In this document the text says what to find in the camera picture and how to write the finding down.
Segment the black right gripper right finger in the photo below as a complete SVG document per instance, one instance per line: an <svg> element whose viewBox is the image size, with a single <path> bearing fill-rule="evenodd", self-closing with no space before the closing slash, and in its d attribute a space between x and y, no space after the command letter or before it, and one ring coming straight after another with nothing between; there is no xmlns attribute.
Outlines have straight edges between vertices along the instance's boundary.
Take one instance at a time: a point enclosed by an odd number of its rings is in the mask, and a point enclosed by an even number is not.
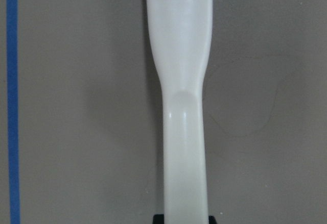
<svg viewBox="0 0 327 224"><path fill-rule="evenodd" d="M209 224L217 224L217 221L214 216L210 215L208 217Z"/></svg>

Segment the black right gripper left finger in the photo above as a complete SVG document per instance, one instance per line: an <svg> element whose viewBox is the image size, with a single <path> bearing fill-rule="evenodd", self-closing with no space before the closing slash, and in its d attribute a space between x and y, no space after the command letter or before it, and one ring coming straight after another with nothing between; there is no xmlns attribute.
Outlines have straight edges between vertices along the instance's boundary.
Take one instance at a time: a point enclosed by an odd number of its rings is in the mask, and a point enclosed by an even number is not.
<svg viewBox="0 0 327 224"><path fill-rule="evenodd" d="M152 224L164 224L165 217L164 215L154 215L152 218Z"/></svg>

